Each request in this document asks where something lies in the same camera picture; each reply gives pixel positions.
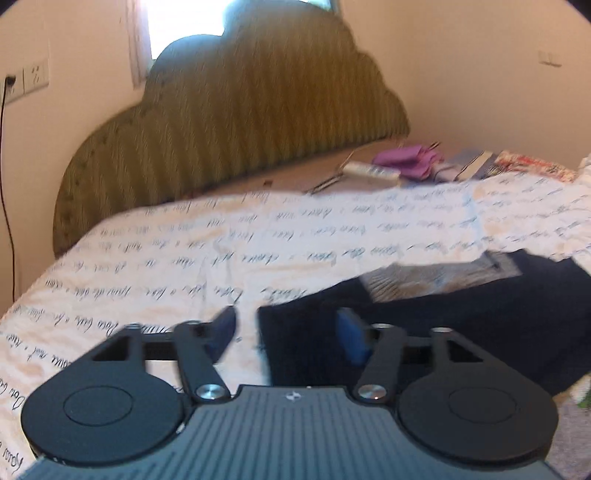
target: black cable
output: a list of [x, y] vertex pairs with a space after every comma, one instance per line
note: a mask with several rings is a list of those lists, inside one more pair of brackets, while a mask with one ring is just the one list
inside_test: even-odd
[[8, 238], [10, 239], [10, 249], [12, 251], [12, 302], [16, 299], [15, 288], [16, 288], [16, 273], [14, 268], [14, 240], [12, 239], [12, 231], [10, 230], [10, 222], [8, 221], [8, 214], [6, 212], [6, 204], [4, 203], [4, 188], [2, 183], [2, 130], [4, 128], [4, 105], [6, 104], [6, 92], [8, 87], [14, 85], [16, 77], [7, 76], [4, 79], [4, 94], [2, 95], [2, 108], [0, 108], [0, 200], [2, 201], [2, 210], [4, 211], [4, 219], [6, 220], [6, 228], [8, 230]]

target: white bedsheet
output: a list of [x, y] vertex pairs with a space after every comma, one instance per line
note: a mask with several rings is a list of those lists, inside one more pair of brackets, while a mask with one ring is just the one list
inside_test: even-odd
[[[234, 390], [266, 382], [255, 311], [392, 262], [471, 261], [486, 249], [574, 256], [591, 271], [591, 182], [525, 174], [372, 194], [253, 193], [106, 220], [0, 323], [0, 478], [33, 461], [27, 395], [127, 323], [162, 332], [228, 304], [239, 332], [217, 366]], [[176, 386], [168, 363], [153, 371]]]

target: wall socket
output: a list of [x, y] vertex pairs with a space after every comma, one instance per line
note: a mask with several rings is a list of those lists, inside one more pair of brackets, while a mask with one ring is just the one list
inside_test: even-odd
[[28, 67], [17, 71], [16, 73], [10, 73], [17, 78], [17, 81], [12, 87], [7, 89], [6, 103], [11, 103], [14, 100], [27, 95], [31, 92], [35, 92], [43, 87], [49, 85], [49, 62], [47, 59], [35, 62]]
[[10, 75], [14, 75], [17, 81], [6, 90], [6, 104], [13, 102], [25, 94], [22, 70], [16, 73], [10, 73]]
[[49, 85], [49, 62], [38, 61], [23, 69], [25, 94]]

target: striped headboard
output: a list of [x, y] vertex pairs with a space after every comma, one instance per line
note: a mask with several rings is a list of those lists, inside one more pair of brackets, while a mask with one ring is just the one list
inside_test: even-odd
[[78, 149], [57, 196], [54, 253], [116, 213], [408, 132], [402, 103], [337, 15], [293, 0], [239, 0], [221, 37], [173, 42], [142, 101]]

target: round pad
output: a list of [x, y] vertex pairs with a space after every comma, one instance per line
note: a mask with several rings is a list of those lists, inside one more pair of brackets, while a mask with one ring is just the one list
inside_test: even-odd
[[175, 433], [183, 418], [176, 390], [145, 371], [117, 374], [107, 364], [95, 362], [91, 374], [75, 377], [63, 375], [66, 369], [30, 395], [21, 423], [35, 453], [71, 465], [110, 465]]
[[510, 368], [454, 364], [411, 384], [398, 401], [409, 434], [447, 458], [506, 465], [543, 455], [558, 423], [551, 397]]

